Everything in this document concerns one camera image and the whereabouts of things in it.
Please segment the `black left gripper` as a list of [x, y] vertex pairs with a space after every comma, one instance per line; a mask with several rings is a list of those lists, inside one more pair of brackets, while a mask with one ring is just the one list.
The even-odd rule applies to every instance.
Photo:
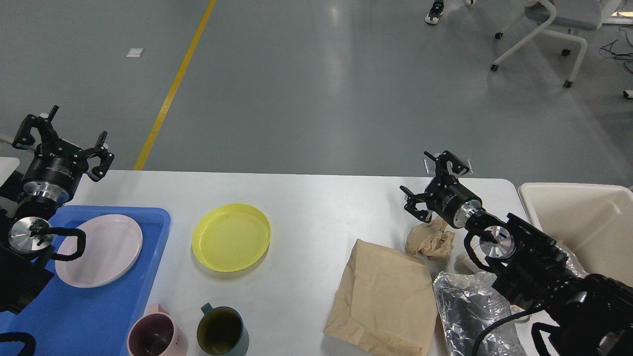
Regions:
[[[16, 149], [27, 150], [34, 146], [36, 139], [32, 135], [33, 129], [38, 131], [41, 140], [38, 151], [23, 176], [24, 192], [32, 193], [39, 186], [52, 184], [67, 193], [75, 193], [83, 174], [93, 182], [98, 182], [108, 173], [113, 163], [115, 155], [109, 152], [105, 143], [107, 131], [99, 135], [93, 148], [82, 150], [72, 143], [60, 144], [57, 131], [52, 126], [58, 110], [59, 106], [55, 104], [47, 118], [27, 115], [14, 136], [12, 146]], [[99, 158], [99, 165], [90, 168], [89, 160], [95, 157]]]

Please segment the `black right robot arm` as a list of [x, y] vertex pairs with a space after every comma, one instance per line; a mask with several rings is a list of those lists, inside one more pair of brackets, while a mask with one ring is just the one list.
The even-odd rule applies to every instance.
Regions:
[[630, 356], [633, 349], [632, 288], [599, 273], [578, 277], [567, 268], [567, 255], [556, 241], [514, 214], [503, 222], [459, 182], [467, 164], [449, 151], [431, 154], [435, 176], [424, 192], [406, 194], [405, 211], [424, 223], [436, 213], [453, 228], [465, 228], [468, 257], [496, 275], [492, 286], [522, 311], [493, 322], [477, 336], [476, 356], [493, 330], [526, 315], [546, 311], [555, 325], [532, 324], [534, 346], [548, 354], [542, 333], [561, 356]]

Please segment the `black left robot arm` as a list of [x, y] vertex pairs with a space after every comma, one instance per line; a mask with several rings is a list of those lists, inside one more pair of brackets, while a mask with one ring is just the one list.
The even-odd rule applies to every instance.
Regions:
[[83, 175], [102, 180], [114, 155], [102, 132], [93, 148], [61, 139], [52, 126], [55, 105], [47, 117], [27, 115], [12, 146], [34, 152], [24, 174], [13, 172], [1, 187], [3, 197], [14, 194], [12, 215], [1, 210], [1, 311], [19, 314], [43, 291], [53, 273], [49, 261], [79, 259], [86, 247], [86, 233], [79, 228], [54, 227], [57, 209], [73, 200]]

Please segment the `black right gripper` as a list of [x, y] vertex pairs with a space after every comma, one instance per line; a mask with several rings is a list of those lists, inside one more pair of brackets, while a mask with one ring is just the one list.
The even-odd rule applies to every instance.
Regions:
[[467, 221], [483, 212], [482, 200], [459, 182], [459, 178], [471, 172], [471, 166], [450, 151], [424, 155], [435, 164], [435, 176], [424, 192], [414, 194], [404, 185], [405, 211], [423, 223], [430, 223], [432, 214], [441, 217], [453, 228], [465, 228]]

